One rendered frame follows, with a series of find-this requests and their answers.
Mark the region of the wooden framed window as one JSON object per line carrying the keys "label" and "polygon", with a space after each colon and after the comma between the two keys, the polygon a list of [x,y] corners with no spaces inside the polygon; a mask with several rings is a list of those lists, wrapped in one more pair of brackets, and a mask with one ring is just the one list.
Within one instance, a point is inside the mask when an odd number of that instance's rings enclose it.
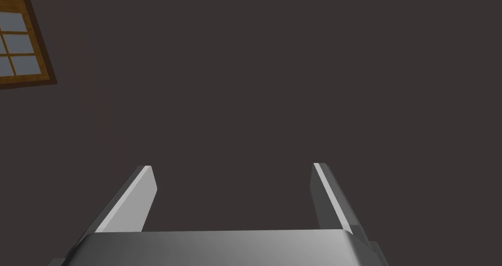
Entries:
{"label": "wooden framed window", "polygon": [[55,84],[31,0],[0,0],[0,90]]}

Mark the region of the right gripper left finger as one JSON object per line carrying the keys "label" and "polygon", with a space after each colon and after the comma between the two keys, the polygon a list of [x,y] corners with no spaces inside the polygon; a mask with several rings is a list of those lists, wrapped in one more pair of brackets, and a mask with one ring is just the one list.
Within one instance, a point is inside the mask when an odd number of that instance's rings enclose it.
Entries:
{"label": "right gripper left finger", "polygon": [[139,166],[114,194],[87,233],[141,232],[157,192],[151,166]]}

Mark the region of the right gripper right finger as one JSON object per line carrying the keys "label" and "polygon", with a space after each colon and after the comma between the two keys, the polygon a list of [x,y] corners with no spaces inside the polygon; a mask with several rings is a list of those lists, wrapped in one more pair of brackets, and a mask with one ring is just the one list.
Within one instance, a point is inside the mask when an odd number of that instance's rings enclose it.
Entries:
{"label": "right gripper right finger", "polygon": [[326,163],[314,163],[310,193],[321,229],[342,229],[362,242],[369,242],[363,227]]}

